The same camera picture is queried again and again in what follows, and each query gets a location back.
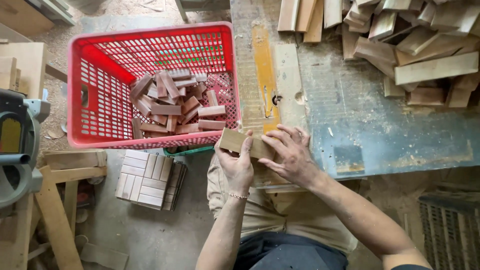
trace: bracelet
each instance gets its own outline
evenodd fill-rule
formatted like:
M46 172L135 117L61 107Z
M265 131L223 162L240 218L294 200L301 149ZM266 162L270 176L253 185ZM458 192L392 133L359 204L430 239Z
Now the bracelet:
M238 195L233 194L233 193L229 193L228 195L230 195L230 196L232 196L232 197L235 197L235 198L237 198L237 199L247 199L248 196L250 196L250 192L248 193L247 196L238 196Z

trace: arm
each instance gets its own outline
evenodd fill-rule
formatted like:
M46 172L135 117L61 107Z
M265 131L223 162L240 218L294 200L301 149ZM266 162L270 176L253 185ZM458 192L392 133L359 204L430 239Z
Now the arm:
M282 164L267 159L260 159L260 163L321 198L352 234L383 261L384 269L402 264L431 269L396 222L318 168L310 157L310 136L304 130L283 125L278 125L278 129L281 131L268 132L262 139L275 148L283 158Z
M250 162L252 139L243 142L240 157L230 153L215 144L215 153L220 166L227 177L229 192L238 196L248 196L248 189L253 182L253 166ZM197 270L228 270L232 269L237 258L240 245L241 225L245 211L246 198L228 196L219 216L213 224L200 256Z

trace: dark shirt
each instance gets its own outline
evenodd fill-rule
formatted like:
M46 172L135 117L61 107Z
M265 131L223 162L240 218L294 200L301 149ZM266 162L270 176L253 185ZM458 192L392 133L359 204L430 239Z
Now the dark shirt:
M234 270L345 270L348 260L338 249L307 237L265 232L240 239ZM392 270L428 270L401 265Z

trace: khaki pants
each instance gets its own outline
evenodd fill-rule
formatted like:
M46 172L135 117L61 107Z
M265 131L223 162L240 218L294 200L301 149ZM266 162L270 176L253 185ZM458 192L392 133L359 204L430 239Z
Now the khaki pants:
M208 205L216 219L229 196L228 181L216 155L212 157L207 178ZM251 187L249 192L241 237L259 232L283 232L308 237L346 254L357 247L358 240L314 194L305 193L284 214L279 214L263 189Z

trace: red plastic basket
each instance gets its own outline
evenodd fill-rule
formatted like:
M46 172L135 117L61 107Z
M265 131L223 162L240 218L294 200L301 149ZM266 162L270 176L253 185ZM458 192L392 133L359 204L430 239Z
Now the red plastic basket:
M77 148L150 149L216 142L222 131L133 139L132 117L142 116L128 100L130 82L145 72L190 68L208 73L227 114L210 118L235 129L240 102L233 28L228 22L169 26L75 36L68 47L68 141ZM82 106L82 89L88 104ZM208 106L206 95L200 101ZM198 117L189 123L197 123Z

